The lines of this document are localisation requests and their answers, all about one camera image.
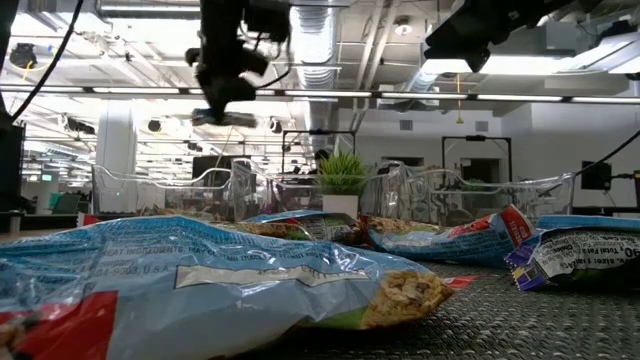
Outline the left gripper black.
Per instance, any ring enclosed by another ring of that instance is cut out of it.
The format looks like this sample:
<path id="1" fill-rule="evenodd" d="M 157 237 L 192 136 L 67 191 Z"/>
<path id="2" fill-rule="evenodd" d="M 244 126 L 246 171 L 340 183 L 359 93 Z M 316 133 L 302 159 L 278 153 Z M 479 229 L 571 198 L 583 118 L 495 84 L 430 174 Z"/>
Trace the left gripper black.
<path id="1" fill-rule="evenodd" d="M 237 42 L 227 50 L 211 48 L 189 48 L 185 52 L 185 62 L 196 64 L 196 80 L 209 105 L 208 116 L 214 124 L 221 124 L 225 109 L 233 99 L 254 99 L 256 87 L 241 77 L 252 72 L 263 76 L 269 60 L 255 50 L 246 49 Z"/>

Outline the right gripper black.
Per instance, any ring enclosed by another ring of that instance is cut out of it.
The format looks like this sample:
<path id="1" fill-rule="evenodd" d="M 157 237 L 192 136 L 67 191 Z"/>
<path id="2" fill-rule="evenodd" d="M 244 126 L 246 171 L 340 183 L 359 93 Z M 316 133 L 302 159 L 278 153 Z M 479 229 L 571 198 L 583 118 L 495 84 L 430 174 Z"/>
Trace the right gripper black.
<path id="1" fill-rule="evenodd" d="M 478 73 L 488 62 L 489 43 L 500 43 L 521 28 L 535 27 L 539 21 L 572 0 L 464 0 L 429 35 L 424 56 L 432 59 L 464 60 Z"/>

